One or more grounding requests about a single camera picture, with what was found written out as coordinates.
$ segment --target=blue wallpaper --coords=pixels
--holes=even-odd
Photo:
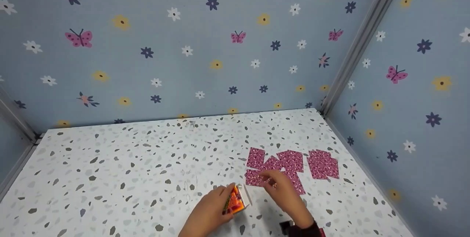
[[[469,0],[393,0],[330,119],[419,236],[468,236]]]
[[[0,84],[37,131],[319,108],[372,1],[0,0]]]

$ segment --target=finger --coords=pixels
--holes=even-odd
[[[230,196],[230,193],[232,193],[232,190],[234,190],[235,183],[231,183],[224,189],[223,192],[220,192],[220,196],[223,197],[223,199],[227,199]]]
[[[265,170],[263,172],[260,172],[259,175],[263,178],[263,181],[266,181],[268,178],[272,178],[275,181],[280,181],[284,176],[284,174],[277,170]]]
[[[227,213],[225,215],[222,215],[221,221],[222,224],[230,222],[234,218],[234,215],[231,213]]]
[[[222,194],[222,192],[224,191],[225,187],[224,186],[219,186],[217,187],[214,191],[214,194],[216,194],[216,196],[220,196],[220,194]]]
[[[274,199],[276,195],[276,189],[272,187],[272,185],[269,185],[268,182],[264,182],[263,187],[266,190],[266,192]]]

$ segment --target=white speckled surface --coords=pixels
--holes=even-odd
[[[327,236],[411,236],[314,109],[49,130],[0,203],[0,236],[177,236],[203,194],[244,182],[250,147],[338,159],[340,179],[312,179],[306,157],[298,173]],[[287,215],[248,189],[253,207],[214,236],[281,235]]]

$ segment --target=dark red sleeve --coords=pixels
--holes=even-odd
[[[301,229],[297,225],[289,227],[289,237],[325,237],[325,234],[318,228],[317,222],[314,222],[307,229]]]

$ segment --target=yellow flower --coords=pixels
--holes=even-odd
[[[238,113],[238,109],[237,109],[237,108],[229,108],[227,111],[228,111],[229,114]]]
[[[369,138],[369,139],[374,139],[376,137],[376,131],[373,130],[373,129],[367,129],[366,130],[366,136]]]
[[[436,77],[433,82],[436,86],[436,90],[448,91],[449,87],[452,85],[450,77]]]
[[[112,21],[115,27],[120,28],[123,31],[126,31],[131,26],[129,25],[129,19],[122,16],[122,14],[114,16],[114,19],[112,19]]]
[[[374,102],[372,102],[372,108],[374,108],[374,110],[382,110],[382,108],[383,108],[382,101],[381,100],[374,100]]]
[[[222,69],[223,65],[220,60],[214,59],[212,62],[210,62],[210,68],[219,70]]]
[[[57,122],[57,127],[59,128],[67,128],[70,127],[70,122],[68,120],[59,120]]]
[[[328,91],[328,90],[329,90],[329,85],[322,85],[322,86],[320,87],[320,90],[321,90],[321,91]]]
[[[305,85],[298,85],[296,88],[295,88],[295,91],[297,92],[302,92],[305,90]]]
[[[263,13],[258,16],[258,24],[260,25],[268,25],[270,20],[270,16],[266,13]]]
[[[96,70],[92,74],[92,76],[95,80],[99,80],[101,82],[106,82],[109,79],[109,76],[107,75],[107,73],[100,71],[100,70]]]
[[[397,190],[391,189],[388,190],[388,193],[390,194],[390,198],[394,201],[399,201],[401,199],[400,192]]]
[[[411,1],[413,0],[401,0],[400,5],[402,8],[408,8],[410,6]]]
[[[125,96],[121,97],[117,101],[119,102],[120,105],[123,105],[123,106],[131,105],[131,100],[128,97],[125,97]]]

